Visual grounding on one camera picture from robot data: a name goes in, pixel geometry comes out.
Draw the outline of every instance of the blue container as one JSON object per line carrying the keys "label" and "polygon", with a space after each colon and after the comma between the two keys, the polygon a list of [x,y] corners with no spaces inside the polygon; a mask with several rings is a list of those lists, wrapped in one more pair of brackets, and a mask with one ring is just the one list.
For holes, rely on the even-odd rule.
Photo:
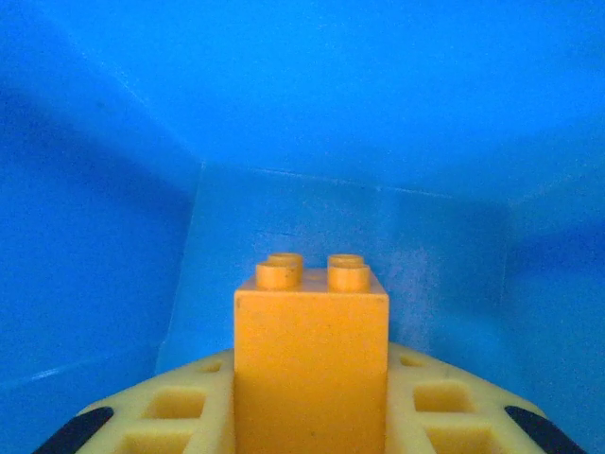
{"label": "blue container", "polygon": [[0,5],[0,446],[233,345],[274,251],[605,452],[605,4]]}

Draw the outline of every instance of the plastic toy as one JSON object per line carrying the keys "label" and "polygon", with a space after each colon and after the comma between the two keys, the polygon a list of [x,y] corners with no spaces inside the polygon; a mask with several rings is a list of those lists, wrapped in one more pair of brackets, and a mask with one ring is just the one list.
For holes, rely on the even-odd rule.
{"label": "plastic toy", "polygon": [[388,343],[358,255],[276,253],[235,292],[234,350],[92,404],[38,453],[583,453],[521,397]]}

